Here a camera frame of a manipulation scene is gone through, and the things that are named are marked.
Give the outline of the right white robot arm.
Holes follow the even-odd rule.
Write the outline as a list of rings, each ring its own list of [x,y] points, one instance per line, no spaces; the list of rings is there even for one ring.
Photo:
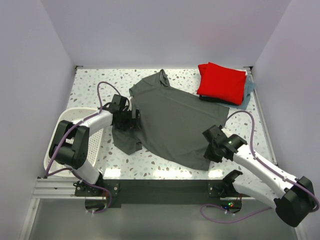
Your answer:
[[[242,137],[222,126],[213,125],[203,136],[208,142],[204,157],[220,163],[223,159],[242,166],[223,179],[223,193],[247,195],[274,209],[278,217],[297,227],[308,214],[320,208],[311,180],[285,172],[259,155]]]

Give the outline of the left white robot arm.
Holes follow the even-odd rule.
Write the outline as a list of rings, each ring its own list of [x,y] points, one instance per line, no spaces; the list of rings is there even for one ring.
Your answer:
[[[46,169],[49,175],[52,162],[67,166],[86,184],[86,191],[99,196],[104,184],[102,174],[88,160],[89,138],[98,131],[112,126],[117,130],[141,128],[140,110],[132,106],[133,97],[115,94],[111,102],[92,114],[76,121],[62,120],[57,124],[48,151],[50,162]]]

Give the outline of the grey t shirt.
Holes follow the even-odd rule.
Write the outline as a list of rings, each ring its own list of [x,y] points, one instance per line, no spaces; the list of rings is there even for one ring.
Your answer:
[[[129,95],[132,106],[140,110],[141,129],[113,128],[115,147],[127,155],[146,148],[187,168],[209,170],[203,132],[213,125],[225,125],[228,107],[172,87],[164,70],[140,80],[129,89]]]

